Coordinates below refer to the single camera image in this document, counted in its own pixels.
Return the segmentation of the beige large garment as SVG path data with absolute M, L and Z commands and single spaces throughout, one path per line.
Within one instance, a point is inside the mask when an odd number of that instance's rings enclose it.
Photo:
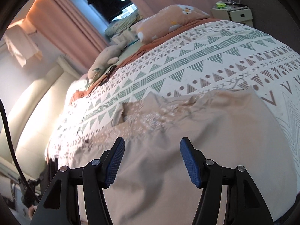
M 191 224 L 204 186 L 221 194 L 226 210 L 233 170 L 246 188 L 252 178 L 273 220 L 296 200 L 296 166 L 273 113 L 252 89 L 214 90 L 203 96 L 163 99 L 155 94 L 126 103 L 121 116 L 78 148 L 71 166 L 85 166 L 125 142 L 116 180 L 104 192 L 114 224 Z

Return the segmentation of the rust orange bed sheet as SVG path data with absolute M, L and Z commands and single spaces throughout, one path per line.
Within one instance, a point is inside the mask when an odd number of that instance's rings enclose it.
M 99 79 L 97 79 L 94 83 L 91 84 L 91 86 L 87 89 L 87 90 L 83 90 L 83 91 L 75 91 L 74 94 L 72 95 L 72 97 L 67 100 L 67 104 L 71 104 L 73 102 L 75 102 L 78 99 L 81 99 L 83 97 L 88 97 L 91 92 L 97 88 L 100 85 L 105 84 L 109 78 L 119 69 L 122 68 L 124 66 L 126 66 L 127 64 L 132 63 L 134 60 L 142 57 L 144 54 L 148 53 L 149 51 L 151 51 L 152 49 L 160 46 L 161 44 L 165 43 L 166 41 L 170 40 L 171 38 L 189 30 L 192 29 L 196 26 L 205 24 L 205 23 L 209 23 L 209 22 L 215 22 L 215 21 L 220 21 L 220 19 L 218 18 L 207 18 L 207 19 L 202 19 L 202 20 L 195 20 L 193 22 L 190 22 L 178 29 L 176 29 L 175 31 L 172 31 L 171 33 L 168 33 L 167 35 L 154 40 L 151 43 L 148 43 L 146 45 L 142 45 L 134 54 L 126 57 L 125 59 L 121 60 L 121 63 L 118 64 L 117 66 L 113 66 L 112 70 L 110 70 L 107 74 L 104 74 L 103 76 L 101 76 Z

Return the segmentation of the beige plush toy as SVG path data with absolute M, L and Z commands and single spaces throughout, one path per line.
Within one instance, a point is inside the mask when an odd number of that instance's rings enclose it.
M 119 61 L 119 56 L 126 48 L 127 42 L 123 41 L 116 45 L 111 45 L 105 48 L 96 58 L 94 64 L 87 72 L 89 82 L 93 82 L 101 77 L 105 71 L 113 64 Z

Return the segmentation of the green floral blanket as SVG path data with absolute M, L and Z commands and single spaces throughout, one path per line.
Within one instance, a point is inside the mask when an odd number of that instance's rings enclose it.
M 107 27 L 107 29 L 105 29 L 104 33 L 107 37 L 111 38 L 114 35 L 122 33 L 132 25 L 141 21 L 142 19 L 143 15 L 140 14 L 139 10 L 137 9 L 125 18 L 112 21 Z

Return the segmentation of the patterned white bedspread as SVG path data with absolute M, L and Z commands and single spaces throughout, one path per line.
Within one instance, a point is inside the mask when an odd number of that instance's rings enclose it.
M 45 150 L 68 163 L 122 103 L 247 89 L 273 112 L 299 164 L 299 54 L 269 34 L 232 21 L 199 25 L 118 69 L 59 116 Z

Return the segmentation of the pink curtain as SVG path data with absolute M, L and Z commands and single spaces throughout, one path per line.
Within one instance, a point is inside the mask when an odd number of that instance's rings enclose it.
M 108 45 L 71 0 L 35 0 L 26 19 L 61 52 L 86 70 Z

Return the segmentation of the orange floral pillow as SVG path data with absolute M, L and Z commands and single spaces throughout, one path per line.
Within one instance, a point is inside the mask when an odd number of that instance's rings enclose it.
M 136 35 L 140 42 L 148 44 L 190 22 L 207 18 L 209 14 L 193 6 L 170 5 L 139 22 L 136 26 Z

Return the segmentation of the cream nightstand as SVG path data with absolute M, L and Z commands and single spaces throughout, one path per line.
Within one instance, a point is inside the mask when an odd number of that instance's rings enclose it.
M 254 27 L 252 10 L 248 7 L 226 7 L 223 9 L 212 8 L 211 14 L 214 18 L 230 20 L 246 26 Z

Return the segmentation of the green object on nightstand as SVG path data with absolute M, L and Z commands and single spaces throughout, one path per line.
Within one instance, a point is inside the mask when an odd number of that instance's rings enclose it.
M 219 1 L 219 2 L 216 3 L 216 8 L 217 9 L 224 9 L 226 7 L 227 7 L 227 5 L 222 1 Z

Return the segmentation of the beige cloth on wall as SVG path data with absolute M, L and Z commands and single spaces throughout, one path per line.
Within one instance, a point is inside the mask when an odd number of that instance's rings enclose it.
M 29 35 L 19 26 L 10 27 L 4 33 L 4 41 L 10 54 L 24 67 L 31 58 L 41 60 L 43 53 Z

